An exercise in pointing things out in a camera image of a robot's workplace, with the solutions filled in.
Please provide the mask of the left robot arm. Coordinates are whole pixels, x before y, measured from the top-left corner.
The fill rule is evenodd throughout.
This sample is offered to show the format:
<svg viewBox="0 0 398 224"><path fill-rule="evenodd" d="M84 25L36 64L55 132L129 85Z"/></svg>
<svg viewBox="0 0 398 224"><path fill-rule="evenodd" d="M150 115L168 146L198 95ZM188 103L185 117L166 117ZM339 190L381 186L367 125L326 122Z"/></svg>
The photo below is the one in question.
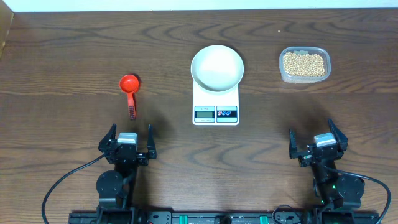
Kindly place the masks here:
<svg viewBox="0 0 398 224"><path fill-rule="evenodd" d="M147 223L147 213L132 204L132 195L138 167L157 158L152 126L148 127L146 148L147 152L137 151L136 133L121 133L117 138L115 124L99 142L99 151L114 169L102 173L96 181L97 224Z"/></svg>

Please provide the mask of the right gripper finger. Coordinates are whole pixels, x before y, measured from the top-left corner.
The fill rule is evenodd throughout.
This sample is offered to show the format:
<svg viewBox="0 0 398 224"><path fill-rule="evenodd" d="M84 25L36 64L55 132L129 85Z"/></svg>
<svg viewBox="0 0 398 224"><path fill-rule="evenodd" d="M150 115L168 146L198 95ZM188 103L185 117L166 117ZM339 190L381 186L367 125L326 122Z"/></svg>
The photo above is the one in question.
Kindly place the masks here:
<svg viewBox="0 0 398 224"><path fill-rule="evenodd" d="M299 157L304 157L308 155L308 151L299 151L298 145L295 140L295 134L290 129L289 130L289 157L290 159L298 159Z"/></svg>
<svg viewBox="0 0 398 224"><path fill-rule="evenodd" d="M332 119L328 120L328 125L330 132L336 140L336 144L338 145L340 151L347 150L348 147L348 138L336 127Z"/></svg>

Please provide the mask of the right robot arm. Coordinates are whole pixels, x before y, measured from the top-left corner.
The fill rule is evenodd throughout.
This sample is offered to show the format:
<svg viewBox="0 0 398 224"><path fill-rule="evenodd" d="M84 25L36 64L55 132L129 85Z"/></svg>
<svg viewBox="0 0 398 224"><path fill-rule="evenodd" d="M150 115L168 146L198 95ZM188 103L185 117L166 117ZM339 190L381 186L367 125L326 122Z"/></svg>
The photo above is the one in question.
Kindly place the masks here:
<svg viewBox="0 0 398 224"><path fill-rule="evenodd" d="M343 157L348 138L328 121L330 131L314 137L306 150L299 150L292 130L289 131L289 157L298 159L300 167L310 167L315 196L322 205L304 213L304 223L355 223L354 209L361 206L364 180L337 171L335 161Z"/></svg>

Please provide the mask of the red plastic measuring scoop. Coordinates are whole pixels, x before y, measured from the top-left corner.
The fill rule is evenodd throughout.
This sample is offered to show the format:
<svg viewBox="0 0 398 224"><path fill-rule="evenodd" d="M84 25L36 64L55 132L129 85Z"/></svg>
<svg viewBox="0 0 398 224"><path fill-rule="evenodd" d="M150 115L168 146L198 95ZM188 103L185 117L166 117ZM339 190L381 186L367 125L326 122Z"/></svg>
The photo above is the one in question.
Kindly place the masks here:
<svg viewBox="0 0 398 224"><path fill-rule="evenodd" d="M136 119L136 102L134 99L134 94L139 91L140 81L139 79L133 75L128 74L123 76L119 81L120 89L125 92L127 96L127 105L129 108L129 117L130 120Z"/></svg>

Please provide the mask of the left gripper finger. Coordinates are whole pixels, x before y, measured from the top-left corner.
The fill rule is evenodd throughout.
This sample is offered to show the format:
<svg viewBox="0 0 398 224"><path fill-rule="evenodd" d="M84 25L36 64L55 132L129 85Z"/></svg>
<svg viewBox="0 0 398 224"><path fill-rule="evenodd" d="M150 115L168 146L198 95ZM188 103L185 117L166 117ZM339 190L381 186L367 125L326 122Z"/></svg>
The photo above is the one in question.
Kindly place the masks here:
<svg viewBox="0 0 398 224"><path fill-rule="evenodd" d="M148 138L147 138L147 150L148 150L148 159L157 159L157 151L153 137L153 129L150 124L148 127Z"/></svg>
<svg viewBox="0 0 398 224"><path fill-rule="evenodd" d="M104 138L99 142L98 150L101 152L106 152L111 149L114 140L116 139L116 128L117 125L113 124L108 131L108 133L104 136Z"/></svg>

